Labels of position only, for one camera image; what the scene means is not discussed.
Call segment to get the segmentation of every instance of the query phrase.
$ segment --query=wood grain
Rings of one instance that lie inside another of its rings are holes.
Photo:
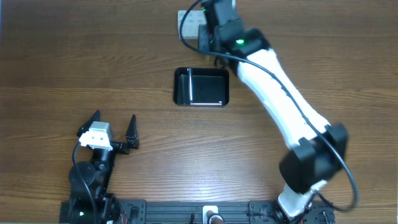
[[[68,200],[75,132],[99,109],[116,138],[137,115],[141,148],[118,156],[109,191],[149,201],[273,200],[287,152],[272,119],[237,78],[225,108],[174,105],[177,67],[211,67],[178,40],[183,0],[3,0],[0,41],[0,221],[57,222]],[[338,223],[395,223],[398,2],[238,1],[291,80],[351,139],[360,207]],[[88,159],[81,150],[79,159]],[[340,172],[325,189],[347,204]]]

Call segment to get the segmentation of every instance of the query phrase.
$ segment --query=wooden table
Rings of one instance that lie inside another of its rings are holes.
[[[178,40],[183,0],[3,0],[0,221],[57,222],[75,133],[94,112],[122,140],[133,113],[141,147],[118,156],[109,192],[148,201],[274,200],[287,153],[256,96],[231,75],[225,108],[178,107],[174,70],[212,67]],[[398,2],[238,1],[291,80],[351,139],[361,203],[338,223],[395,223]],[[79,160],[89,159],[82,149]],[[324,190],[351,200],[340,172]]]

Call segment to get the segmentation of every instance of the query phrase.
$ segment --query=black container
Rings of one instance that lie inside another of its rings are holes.
[[[222,107],[229,102],[229,73],[217,68],[178,68],[174,102],[179,106]]]

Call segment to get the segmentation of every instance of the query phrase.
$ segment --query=wooden tabletop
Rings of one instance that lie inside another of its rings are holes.
[[[57,222],[68,200],[76,131],[94,112],[123,140],[137,115],[138,151],[118,156],[108,192],[148,201],[274,200],[287,153],[256,96],[230,76],[224,108],[174,104],[178,67],[212,62],[178,40],[184,0],[3,0],[0,221]],[[398,1],[245,0],[307,101],[349,130],[346,161],[361,203],[338,223],[395,223]],[[79,151],[79,160],[91,156]],[[351,200],[344,172],[324,190]]]

